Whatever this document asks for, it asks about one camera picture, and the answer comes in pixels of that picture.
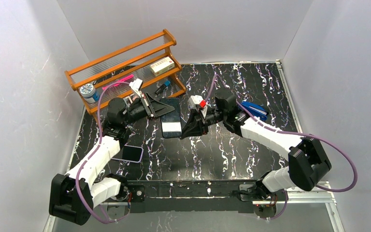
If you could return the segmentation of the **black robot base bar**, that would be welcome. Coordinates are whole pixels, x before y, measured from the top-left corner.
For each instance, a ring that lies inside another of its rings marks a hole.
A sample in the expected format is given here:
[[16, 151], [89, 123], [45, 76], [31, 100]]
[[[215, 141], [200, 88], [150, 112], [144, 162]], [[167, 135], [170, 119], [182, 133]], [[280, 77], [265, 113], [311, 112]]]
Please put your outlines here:
[[121, 191], [107, 203], [129, 201], [131, 213], [237, 211], [271, 218], [285, 201], [282, 191], [260, 190], [253, 180], [128, 181]]

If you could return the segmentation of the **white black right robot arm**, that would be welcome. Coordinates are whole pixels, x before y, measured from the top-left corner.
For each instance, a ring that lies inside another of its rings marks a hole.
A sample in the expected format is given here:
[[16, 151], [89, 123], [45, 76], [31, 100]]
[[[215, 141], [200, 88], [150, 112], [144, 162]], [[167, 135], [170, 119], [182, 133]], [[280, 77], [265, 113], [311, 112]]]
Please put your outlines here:
[[332, 168], [319, 140], [291, 134], [273, 127], [252, 114], [248, 102], [239, 103], [234, 95], [215, 98], [215, 108], [199, 95], [188, 99], [190, 116], [181, 138], [206, 135], [209, 126], [222, 122], [226, 129], [240, 137], [258, 142], [288, 161], [288, 166], [266, 172], [251, 188], [259, 197], [279, 190], [298, 187], [312, 190]]

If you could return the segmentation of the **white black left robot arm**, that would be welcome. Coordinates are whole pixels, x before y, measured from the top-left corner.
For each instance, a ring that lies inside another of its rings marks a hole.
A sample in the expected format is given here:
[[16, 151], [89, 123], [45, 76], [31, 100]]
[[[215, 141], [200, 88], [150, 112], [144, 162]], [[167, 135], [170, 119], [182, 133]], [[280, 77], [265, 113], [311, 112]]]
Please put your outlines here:
[[129, 124], [145, 117], [158, 118], [174, 110], [173, 106], [155, 100], [148, 93], [141, 94], [130, 106], [123, 98], [110, 100], [107, 115], [99, 127], [98, 142], [76, 166], [52, 179], [49, 214], [77, 225], [84, 225], [90, 217], [103, 224], [111, 223], [108, 218], [100, 218], [94, 209], [123, 193], [127, 180], [116, 174], [109, 174], [100, 182], [95, 180], [127, 143]]

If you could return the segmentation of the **black phone case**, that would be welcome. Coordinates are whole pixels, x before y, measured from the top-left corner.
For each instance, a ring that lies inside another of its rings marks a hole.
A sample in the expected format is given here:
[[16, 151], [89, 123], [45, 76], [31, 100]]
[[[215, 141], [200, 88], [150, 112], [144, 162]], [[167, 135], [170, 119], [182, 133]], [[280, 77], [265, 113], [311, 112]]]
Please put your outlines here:
[[162, 103], [174, 107], [174, 110], [160, 117], [162, 137], [179, 138], [182, 135], [181, 107], [178, 98], [163, 98]]

